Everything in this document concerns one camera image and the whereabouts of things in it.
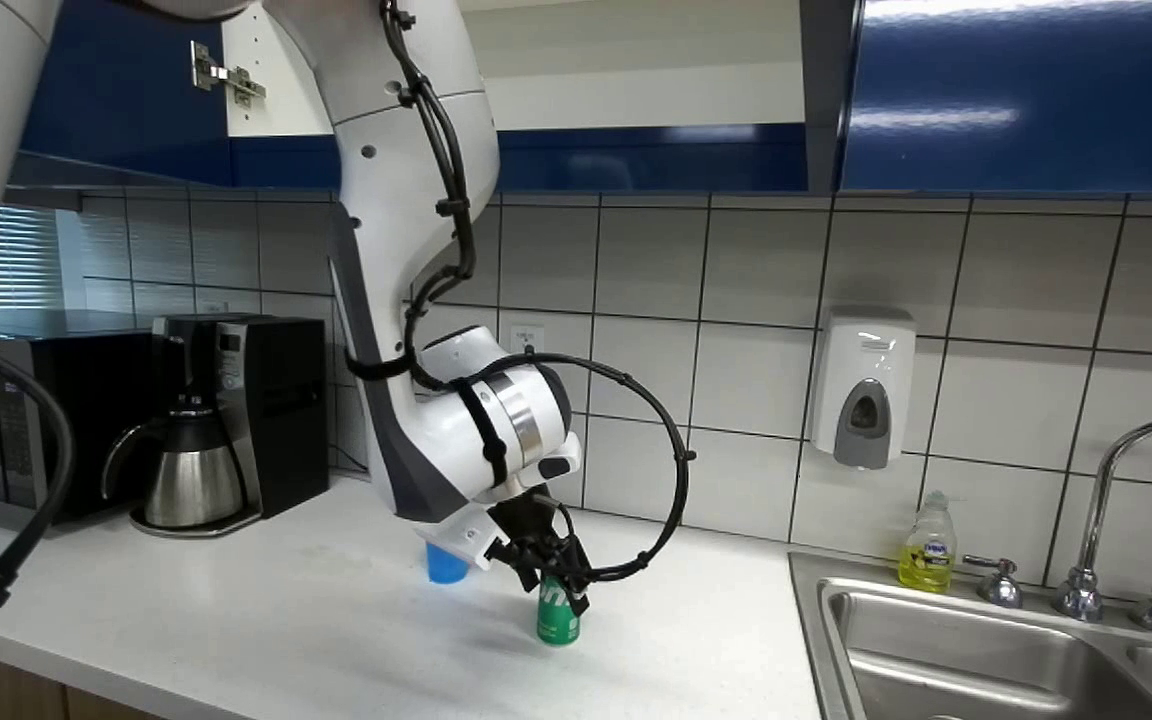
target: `faucet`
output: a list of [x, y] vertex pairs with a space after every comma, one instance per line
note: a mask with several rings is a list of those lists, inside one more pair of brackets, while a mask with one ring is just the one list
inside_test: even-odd
[[1097, 469], [1097, 493], [1093, 493], [1093, 508], [1088, 508], [1088, 527], [1084, 527], [1084, 542], [1079, 542], [1079, 561], [1078, 567], [1068, 573], [1061, 596], [1057, 596], [1057, 609], [1065, 616], [1078, 616], [1078, 619], [1097, 619], [1099, 616], [1099, 585], [1097, 585], [1097, 546], [1099, 546], [1099, 532], [1106, 532], [1106, 504], [1107, 504], [1107, 481], [1114, 481], [1114, 469], [1144, 441], [1152, 435], [1152, 420], [1125, 433], [1099, 461]]

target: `white countertop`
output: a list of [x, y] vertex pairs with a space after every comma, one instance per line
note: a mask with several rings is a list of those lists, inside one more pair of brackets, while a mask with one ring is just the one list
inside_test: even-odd
[[[578, 524], [597, 562], [658, 536]], [[366, 481], [227, 538], [101, 519], [24, 562], [0, 661], [153, 715], [822, 715], [783, 542], [681, 532], [572, 647], [508, 567], [437, 588], [421, 546]]]

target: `stainless steel sink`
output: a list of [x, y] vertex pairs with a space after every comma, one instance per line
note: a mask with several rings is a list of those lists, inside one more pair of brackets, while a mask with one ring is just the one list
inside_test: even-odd
[[927, 596], [807, 554], [793, 574], [827, 720], [1152, 720], [1152, 631], [1130, 619]]

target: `white tile wall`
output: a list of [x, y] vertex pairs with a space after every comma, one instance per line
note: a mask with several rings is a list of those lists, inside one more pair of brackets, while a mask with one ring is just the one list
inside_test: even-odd
[[700, 307], [703, 223], [710, 212], [604, 212], [597, 311], [694, 320]]
[[[1054, 554], [1061, 580], [1084, 477], [1114, 435], [1152, 420], [1152, 200], [1125, 214], [1125, 200], [503, 197], [478, 227], [482, 276], [423, 332], [484, 320], [508, 347], [545, 332], [545, 347], [640, 374], [700, 452], [700, 527], [883, 561], [916, 500], [945, 489], [967, 553], [1013, 554], [1025, 574]], [[321, 200], [103, 197], [60, 214], [60, 248], [73, 304], [321, 316], [339, 342]], [[923, 332], [907, 456], [888, 473], [846, 473], [798, 444], [814, 324], [836, 304], [907, 307]], [[331, 356], [331, 441], [366, 452], [366, 411]], [[587, 461], [554, 493], [662, 519], [663, 433], [619, 387], [564, 378], [592, 411], [578, 417]], [[1125, 477], [1099, 573], [1144, 590], [1152, 441]]]

